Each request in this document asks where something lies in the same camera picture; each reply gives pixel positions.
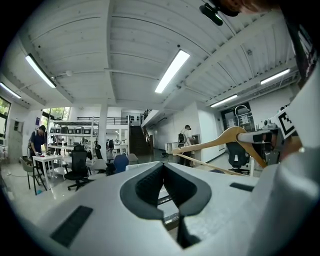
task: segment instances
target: clothes hanger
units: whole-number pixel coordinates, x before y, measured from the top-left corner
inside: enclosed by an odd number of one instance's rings
[[[226,143],[230,143],[230,142],[238,142],[244,149],[245,151],[252,156],[257,163],[265,168],[267,166],[266,162],[261,158],[261,156],[256,152],[256,150],[254,149],[254,147],[252,146],[251,143],[247,143],[247,142],[241,142],[238,141],[237,136],[238,134],[244,134],[246,133],[246,130],[243,129],[242,127],[239,126],[234,126],[234,127],[230,127],[229,129],[227,129],[226,131],[224,131],[217,139],[206,142],[206,143],[201,143],[201,144],[197,144],[197,145],[191,145],[191,146],[184,146],[184,147],[177,147],[174,150],[172,150],[172,154],[174,156],[180,156],[183,157],[185,159],[197,162],[199,164],[205,165],[205,166],[209,166],[207,163],[204,163],[202,161],[193,159],[191,157],[185,156],[183,154],[183,152],[190,152],[190,151],[198,151],[198,150],[202,150],[202,149],[207,149],[207,148],[211,148],[211,147],[215,147],[215,146],[219,146],[222,144],[226,144]],[[220,169],[215,167],[217,170],[220,170],[224,173],[232,173],[234,174],[234,172],[231,171],[227,171],[224,169]]]

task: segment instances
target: backpack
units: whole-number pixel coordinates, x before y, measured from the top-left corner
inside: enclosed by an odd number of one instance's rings
[[[178,145],[185,144],[187,142],[187,137],[184,133],[179,133],[178,135]]]

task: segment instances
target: floor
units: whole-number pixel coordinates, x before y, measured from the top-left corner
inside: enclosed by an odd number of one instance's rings
[[[171,162],[177,163],[179,158],[169,155],[169,157],[161,157],[164,151],[155,149],[153,155],[138,156],[139,164],[148,163],[153,161],[161,161],[164,163]],[[231,165],[228,163],[228,154],[223,154],[210,164],[223,168],[230,169]],[[3,165],[2,178],[7,186],[7,194],[16,212],[32,223],[37,224],[38,220],[45,212],[60,202],[72,197],[76,192],[75,190],[68,191],[68,186],[73,185],[74,181],[63,180],[61,175],[57,178],[50,179],[50,183],[54,184],[51,190],[45,191],[43,185],[36,184],[38,195],[35,195],[33,188],[33,180],[30,178],[30,186],[28,187],[28,180],[26,172],[22,169],[19,163]],[[209,171],[212,170],[207,166],[197,166],[197,169]],[[254,176],[259,177],[260,171],[255,171]]]

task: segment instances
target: staircase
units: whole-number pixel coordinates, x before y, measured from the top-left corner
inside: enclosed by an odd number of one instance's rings
[[[139,126],[130,126],[130,153],[137,156],[149,155],[150,148],[146,142],[144,133]]]

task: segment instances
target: blue chair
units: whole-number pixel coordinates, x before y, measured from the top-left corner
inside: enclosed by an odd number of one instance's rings
[[[126,166],[129,165],[129,159],[125,154],[117,155],[114,160],[113,164],[115,167],[115,174],[122,173],[126,171]]]

